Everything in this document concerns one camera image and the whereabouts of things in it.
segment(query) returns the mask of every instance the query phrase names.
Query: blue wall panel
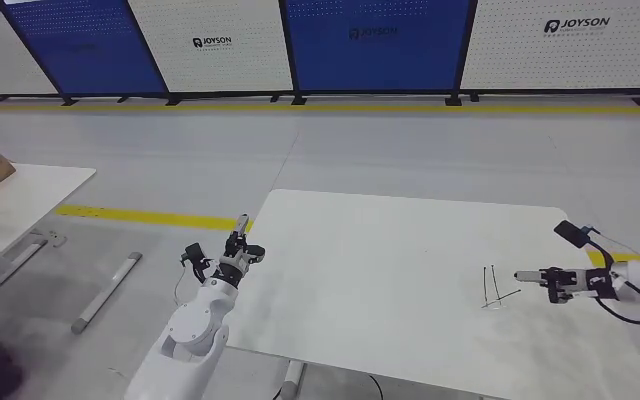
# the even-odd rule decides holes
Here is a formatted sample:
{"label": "blue wall panel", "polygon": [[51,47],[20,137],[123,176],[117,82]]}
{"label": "blue wall panel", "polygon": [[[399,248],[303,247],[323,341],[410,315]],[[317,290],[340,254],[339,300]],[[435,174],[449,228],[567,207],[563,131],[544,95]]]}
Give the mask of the blue wall panel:
{"label": "blue wall panel", "polygon": [[164,92],[125,0],[43,0],[7,8],[64,93]]}
{"label": "blue wall panel", "polygon": [[449,90],[469,0],[287,0],[302,90]]}

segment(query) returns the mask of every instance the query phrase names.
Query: floor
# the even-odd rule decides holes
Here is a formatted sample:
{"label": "floor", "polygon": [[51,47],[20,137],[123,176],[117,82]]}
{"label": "floor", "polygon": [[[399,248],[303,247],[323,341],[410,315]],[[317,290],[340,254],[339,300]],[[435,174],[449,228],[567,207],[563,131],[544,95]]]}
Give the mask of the floor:
{"label": "floor", "polygon": [[[595,102],[633,106],[620,99]],[[640,247],[639,120],[640,114],[26,107],[0,109],[0,152],[16,162],[96,168],[72,204],[255,216],[270,190],[286,188],[552,206],[576,224],[593,224]],[[66,234],[68,242],[44,248],[0,290],[0,342],[29,373],[16,399],[119,399],[176,307],[182,249],[199,241],[216,254],[226,234],[59,215],[43,227]],[[72,335],[70,324],[132,251],[144,254],[142,262],[89,328]],[[197,286],[186,275],[179,300]],[[269,399],[285,370],[284,360],[230,349],[205,398]],[[379,381],[387,399],[477,399]],[[302,400],[377,397],[366,375],[326,367],[309,367],[300,394]]]}

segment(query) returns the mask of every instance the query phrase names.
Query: box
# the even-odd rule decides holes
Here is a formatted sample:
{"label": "box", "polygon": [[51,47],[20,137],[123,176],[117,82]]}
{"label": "box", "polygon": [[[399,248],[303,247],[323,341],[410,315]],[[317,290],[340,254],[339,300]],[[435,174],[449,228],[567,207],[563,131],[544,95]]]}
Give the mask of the box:
{"label": "box", "polygon": [[9,175],[16,172],[16,169],[11,165],[9,160],[4,158],[2,154],[0,154],[0,182],[5,180]]}

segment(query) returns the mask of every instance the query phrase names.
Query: robotic arm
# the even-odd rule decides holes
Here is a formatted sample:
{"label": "robotic arm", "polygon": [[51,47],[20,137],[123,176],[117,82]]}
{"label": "robotic arm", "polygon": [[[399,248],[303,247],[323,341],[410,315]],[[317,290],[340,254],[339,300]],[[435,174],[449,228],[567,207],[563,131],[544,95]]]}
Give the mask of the robotic arm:
{"label": "robotic arm", "polygon": [[202,286],[193,301],[173,313],[131,380],[125,400],[202,398],[229,337],[223,319],[235,305],[238,284],[249,266],[264,258],[262,247],[247,245],[248,223],[246,214],[238,218],[212,277],[204,276],[212,260],[205,257],[200,245],[194,243],[185,249],[181,262],[183,266],[185,261],[191,262]]}
{"label": "robotic arm", "polygon": [[516,280],[534,282],[547,289],[549,301],[564,304],[576,296],[593,297],[598,304],[614,317],[635,325],[640,321],[626,318],[609,308],[602,299],[613,299],[621,302],[640,302],[640,262],[615,262],[613,257],[597,243],[591,241],[591,231],[600,234],[596,229],[585,226],[578,228],[569,221],[562,221],[554,231],[578,248],[590,244],[598,249],[605,261],[605,268],[594,269],[562,269],[550,267],[539,271],[518,271]]}

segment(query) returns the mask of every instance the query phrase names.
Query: yellow floor line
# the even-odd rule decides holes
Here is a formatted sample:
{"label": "yellow floor line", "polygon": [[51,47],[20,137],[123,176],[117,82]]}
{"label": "yellow floor line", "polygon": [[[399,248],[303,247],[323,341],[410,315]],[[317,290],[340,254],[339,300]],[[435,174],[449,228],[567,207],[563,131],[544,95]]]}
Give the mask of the yellow floor line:
{"label": "yellow floor line", "polygon": [[[120,210],[114,208],[87,207],[65,204],[56,209],[56,214],[73,217],[111,219],[116,221],[139,222],[153,225],[171,225],[185,228],[201,228],[230,231],[234,228],[235,218],[210,217],[199,215],[183,215],[151,211]],[[589,251],[589,258],[596,267],[604,267],[604,260],[597,251]],[[613,253],[616,261],[640,260],[636,254]]]}
{"label": "yellow floor line", "polygon": [[294,112],[401,112],[401,113],[529,113],[529,114],[625,114],[640,115],[640,107],[597,106],[463,106],[436,105],[329,105],[309,104],[305,106],[278,104],[197,104],[166,107],[164,105],[82,105],[72,107],[43,105],[2,105],[0,111],[62,111],[62,112],[181,112],[181,111],[294,111]]}

